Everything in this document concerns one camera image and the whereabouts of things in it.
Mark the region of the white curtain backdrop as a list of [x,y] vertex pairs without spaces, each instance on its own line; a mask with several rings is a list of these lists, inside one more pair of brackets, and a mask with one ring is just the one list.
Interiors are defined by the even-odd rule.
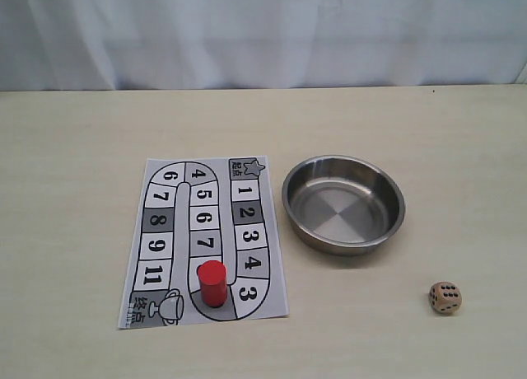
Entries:
[[526,80],[526,0],[1,0],[4,91]]

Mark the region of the red cylinder game piece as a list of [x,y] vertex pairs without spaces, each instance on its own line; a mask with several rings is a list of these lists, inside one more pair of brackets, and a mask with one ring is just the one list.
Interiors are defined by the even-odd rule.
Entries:
[[203,302],[209,307],[220,307],[227,299],[226,266],[219,260],[208,260],[197,270]]

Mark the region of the paper number game board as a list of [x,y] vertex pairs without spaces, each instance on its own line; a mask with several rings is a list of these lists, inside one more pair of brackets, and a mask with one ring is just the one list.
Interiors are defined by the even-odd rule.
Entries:
[[[226,266],[227,299],[207,306],[198,267]],[[119,315],[121,329],[289,312],[268,159],[147,161]]]

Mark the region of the wooden die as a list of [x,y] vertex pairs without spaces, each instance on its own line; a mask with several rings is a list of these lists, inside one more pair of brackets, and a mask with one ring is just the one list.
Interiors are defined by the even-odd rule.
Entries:
[[428,293],[431,308],[442,315],[451,315],[459,310],[462,296],[459,288],[452,282],[433,283]]

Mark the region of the round steel dish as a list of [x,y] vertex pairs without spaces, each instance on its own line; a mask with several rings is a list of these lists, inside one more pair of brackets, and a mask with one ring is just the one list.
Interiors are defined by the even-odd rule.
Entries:
[[401,228],[406,202],[396,182],[368,161],[322,155],[295,165],[282,183],[291,229],[328,255],[366,255]]

